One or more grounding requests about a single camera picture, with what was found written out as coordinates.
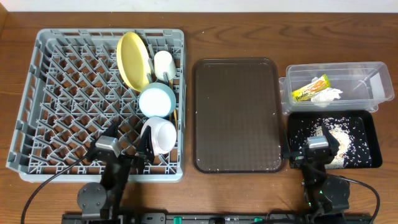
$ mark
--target white cup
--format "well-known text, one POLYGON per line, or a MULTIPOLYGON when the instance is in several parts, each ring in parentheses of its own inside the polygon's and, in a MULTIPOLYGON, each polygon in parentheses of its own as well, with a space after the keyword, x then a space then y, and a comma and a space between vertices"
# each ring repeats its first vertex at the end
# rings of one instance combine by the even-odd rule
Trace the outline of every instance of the white cup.
POLYGON ((155 54, 155 75, 158 79, 164 80, 164 73, 167 73, 167 79, 171 80, 177 74, 172 54, 166 50, 161 50, 155 54))
POLYGON ((144 123, 141 129, 141 137, 147 126, 150 126, 150 135, 155 156, 169 153, 177 140, 177 132, 174 125, 166 119, 156 116, 151 117, 144 123))

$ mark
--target brown tray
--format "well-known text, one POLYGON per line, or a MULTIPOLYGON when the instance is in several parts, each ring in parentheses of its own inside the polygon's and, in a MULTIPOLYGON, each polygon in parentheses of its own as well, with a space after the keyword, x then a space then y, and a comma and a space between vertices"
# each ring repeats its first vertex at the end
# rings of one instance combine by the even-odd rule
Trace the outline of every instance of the brown tray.
POLYGON ((194 73, 193 163, 204 173, 277 172, 278 74, 266 58, 204 59, 194 73))

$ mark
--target yellow snack wrapper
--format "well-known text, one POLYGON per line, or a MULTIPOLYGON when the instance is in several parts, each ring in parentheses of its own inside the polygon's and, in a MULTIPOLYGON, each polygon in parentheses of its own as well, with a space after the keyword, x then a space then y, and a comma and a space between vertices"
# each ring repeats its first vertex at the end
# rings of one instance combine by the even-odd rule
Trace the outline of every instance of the yellow snack wrapper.
POLYGON ((311 99, 316 93, 322 91, 328 87, 331 87, 330 82, 326 74, 322 75, 315 82, 311 82, 305 87, 301 87, 298 90, 293 91, 293 99, 295 101, 305 101, 311 99))

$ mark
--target wooden table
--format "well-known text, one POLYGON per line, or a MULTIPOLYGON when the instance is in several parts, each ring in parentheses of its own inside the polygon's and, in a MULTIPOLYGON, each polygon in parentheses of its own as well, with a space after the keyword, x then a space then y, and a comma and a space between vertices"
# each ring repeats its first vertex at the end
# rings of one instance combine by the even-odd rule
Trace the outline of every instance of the wooden table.
MULTIPOLYGON (((192 166, 192 71, 201 58, 267 57, 281 77, 288 65, 381 61, 398 90, 397 14, 177 14, 177 13, 9 13, 0 41, 0 220, 19 223, 22 208, 38 184, 5 168, 22 90, 37 32, 43 28, 177 28, 188 54, 185 177, 177 184, 129 184, 123 205, 173 213, 266 213, 273 208, 305 208, 302 175, 285 168, 277 174, 205 175, 192 166)), ((382 200, 377 223, 398 219, 398 100, 373 114, 384 163, 378 169, 334 170, 372 185, 382 200)), ((34 199, 27 223, 60 223, 79 212, 83 184, 48 184, 34 199)), ((376 200, 351 184, 350 212, 370 213, 376 200)))

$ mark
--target clear plastic container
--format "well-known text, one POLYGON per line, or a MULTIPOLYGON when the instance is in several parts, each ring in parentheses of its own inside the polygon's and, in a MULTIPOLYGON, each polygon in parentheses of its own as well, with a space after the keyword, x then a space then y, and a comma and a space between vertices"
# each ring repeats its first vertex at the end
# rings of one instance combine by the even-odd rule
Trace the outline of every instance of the clear plastic container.
POLYGON ((319 63, 290 65, 286 78, 279 79, 282 111, 341 111, 368 110, 375 112, 378 104, 394 99, 390 74, 382 62, 319 63), (334 101, 295 101, 292 92, 326 74, 332 88, 343 93, 334 101))

